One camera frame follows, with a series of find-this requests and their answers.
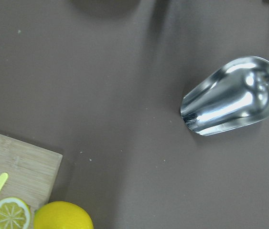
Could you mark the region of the metal scoop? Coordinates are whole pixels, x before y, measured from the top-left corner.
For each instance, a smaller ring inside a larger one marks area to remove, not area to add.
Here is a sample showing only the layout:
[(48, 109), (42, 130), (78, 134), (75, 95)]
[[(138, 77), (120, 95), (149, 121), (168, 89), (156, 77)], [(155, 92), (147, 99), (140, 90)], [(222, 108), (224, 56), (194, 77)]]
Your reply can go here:
[(193, 132), (208, 136), (269, 117), (269, 61), (232, 60), (183, 97), (180, 114)]

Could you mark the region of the half lemon slice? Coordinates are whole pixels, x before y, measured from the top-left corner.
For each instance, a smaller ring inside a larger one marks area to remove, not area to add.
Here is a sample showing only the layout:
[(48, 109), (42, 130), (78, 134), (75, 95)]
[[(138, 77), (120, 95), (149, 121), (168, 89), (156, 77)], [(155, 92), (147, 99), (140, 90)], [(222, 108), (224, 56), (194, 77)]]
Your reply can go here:
[(0, 229), (28, 229), (31, 218), (30, 207), (20, 198), (0, 200)]

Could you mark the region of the wooden cutting board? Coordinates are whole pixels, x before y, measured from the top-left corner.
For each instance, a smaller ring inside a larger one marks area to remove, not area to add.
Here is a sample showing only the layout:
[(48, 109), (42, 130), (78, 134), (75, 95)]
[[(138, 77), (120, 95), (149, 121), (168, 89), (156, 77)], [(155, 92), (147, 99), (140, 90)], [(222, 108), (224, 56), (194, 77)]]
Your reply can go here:
[(0, 134), (0, 174), (8, 180), (0, 191), (0, 200), (23, 200), (31, 214), (47, 204), (63, 156)]

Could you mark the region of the whole yellow lemon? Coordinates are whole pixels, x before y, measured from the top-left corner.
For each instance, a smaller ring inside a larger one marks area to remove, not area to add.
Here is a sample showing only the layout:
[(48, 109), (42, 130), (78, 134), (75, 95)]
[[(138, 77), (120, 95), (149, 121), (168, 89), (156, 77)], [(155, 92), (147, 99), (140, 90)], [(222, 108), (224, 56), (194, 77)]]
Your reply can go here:
[(92, 229), (89, 214), (73, 203), (54, 201), (42, 206), (35, 212), (35, 229)]

